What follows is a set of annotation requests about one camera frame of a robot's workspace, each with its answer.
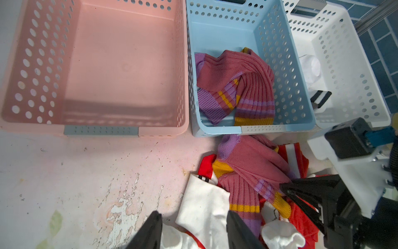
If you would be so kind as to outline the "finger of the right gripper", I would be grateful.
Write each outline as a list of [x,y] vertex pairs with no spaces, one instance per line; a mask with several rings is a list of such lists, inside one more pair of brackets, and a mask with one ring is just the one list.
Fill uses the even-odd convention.
[[336,203],[340,194],[337,186],[341,182],[339,175],[324,175],[294,179],[290,183],[280,184],[280,190],[297,205],[323,205],[328,201]]
[[292,200],[289,199],[289,205],[291,207],[291,215],[289,222],[300,232],[303,236],[313,236],[320,232],[320,230],[308,215]]

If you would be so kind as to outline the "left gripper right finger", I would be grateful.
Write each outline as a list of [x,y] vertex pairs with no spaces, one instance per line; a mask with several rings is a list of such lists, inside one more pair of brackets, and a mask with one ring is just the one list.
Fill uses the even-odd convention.
[[260,240],[234,211],[227,215],[227,234],[230,249],[264,249]]

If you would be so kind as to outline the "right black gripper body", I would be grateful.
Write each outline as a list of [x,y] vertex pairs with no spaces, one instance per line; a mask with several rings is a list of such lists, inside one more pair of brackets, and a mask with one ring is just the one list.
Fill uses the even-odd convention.
[[316,133],[308,144],[337,171],[338,189],[322,209],[330,249],[395,249],[398,246],[398,136],[373,130],[363,118]]

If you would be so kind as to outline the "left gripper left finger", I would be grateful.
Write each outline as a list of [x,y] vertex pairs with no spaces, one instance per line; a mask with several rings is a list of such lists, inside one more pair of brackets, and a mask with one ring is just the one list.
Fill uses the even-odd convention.
[[160,249],[162,226],[162,215],[153,211],[125,248]]

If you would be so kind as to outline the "purple striped sock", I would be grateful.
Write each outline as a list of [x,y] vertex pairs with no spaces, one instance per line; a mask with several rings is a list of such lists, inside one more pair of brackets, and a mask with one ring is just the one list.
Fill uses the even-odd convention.
[[200,111],[218,125],[237,105],[237,88],[243,74],[241,52],[224,51],[219,57],[205,53],[194,55]]
[[272,125],[275,118],[274,73],[253,50],[245,47],[241,60],[243,74],[237,88],[235,126]]

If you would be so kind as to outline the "white sock black stripes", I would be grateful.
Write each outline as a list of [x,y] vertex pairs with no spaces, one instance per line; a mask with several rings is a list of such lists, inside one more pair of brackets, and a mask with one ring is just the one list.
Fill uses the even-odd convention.
[[312,55],[304,55],[299,58],[304,79],[307,85],[310,101],[314,111],[324,112],[323,107],[332,96],[332,92],[316,89],[315,84],[321,79],[320,61]]

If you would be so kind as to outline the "white plastic basket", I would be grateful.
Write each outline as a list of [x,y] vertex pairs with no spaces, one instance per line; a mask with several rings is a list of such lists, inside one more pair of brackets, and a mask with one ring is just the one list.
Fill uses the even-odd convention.
[[348,11],[322,1],[284,1],[299,56],[320,61],[321,78],[314,90],[330,91],[316,110],[316,124],[325,129],[356,118],[371,127],[390,125],[391,118]]

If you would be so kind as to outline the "light blue plastic basket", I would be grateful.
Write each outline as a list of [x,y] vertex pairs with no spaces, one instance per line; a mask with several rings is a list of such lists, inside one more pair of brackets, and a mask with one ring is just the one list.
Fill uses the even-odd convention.
[[315,126],[285,1],[187,1],[195,137]]

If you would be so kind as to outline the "pink plastic basket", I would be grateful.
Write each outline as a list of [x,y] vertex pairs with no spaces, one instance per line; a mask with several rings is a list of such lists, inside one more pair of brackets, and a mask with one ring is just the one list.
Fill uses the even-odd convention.
[[1,128],[175,137],[189,126],[185,1],[23,1]]

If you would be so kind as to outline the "red white sock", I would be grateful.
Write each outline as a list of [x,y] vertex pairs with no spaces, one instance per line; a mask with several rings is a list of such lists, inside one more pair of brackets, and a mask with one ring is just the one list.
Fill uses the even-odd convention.
[[274,207],[265,202],[261,209],[264,225],[260,240],[268,249],[314,249],[319,229],[292,201]]

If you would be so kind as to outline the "red striped sock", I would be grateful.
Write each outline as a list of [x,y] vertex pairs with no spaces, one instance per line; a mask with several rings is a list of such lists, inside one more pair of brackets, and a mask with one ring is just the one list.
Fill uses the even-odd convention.
[[302,153],[299,143],[278,145],[276,150],[289,165],[290,179],[307,178],[309,160]]

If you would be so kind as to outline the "white sock front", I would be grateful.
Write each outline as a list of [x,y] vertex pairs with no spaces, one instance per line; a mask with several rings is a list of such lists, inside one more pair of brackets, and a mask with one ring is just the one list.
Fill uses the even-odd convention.
[[228,249],[229,197],[213,181],[190,175],[176,218],[184,231],[164,224],[160,248]]

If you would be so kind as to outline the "purple sock in pile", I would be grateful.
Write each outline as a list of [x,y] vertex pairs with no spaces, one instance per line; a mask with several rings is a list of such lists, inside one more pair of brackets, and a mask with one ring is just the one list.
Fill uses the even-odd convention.
[[236,212],[258,237],[263,217],[261,200],[269,202],[283,218],[291,207],[280,193],[280,185],[291,181],[288,163],[278,147],[263,135],[224,135],[212,163],[218,186],[230,194],[230,210]]

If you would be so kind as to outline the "red sock front left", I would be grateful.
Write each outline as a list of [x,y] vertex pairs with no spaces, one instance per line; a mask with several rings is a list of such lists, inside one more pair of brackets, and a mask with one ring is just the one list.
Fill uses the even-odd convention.
[[212,168],[212,164],[214,163],[216,158],[216,154],[205,156],[202,159],[198,169],[198,178],[214,185],[218,184],[218,179]]

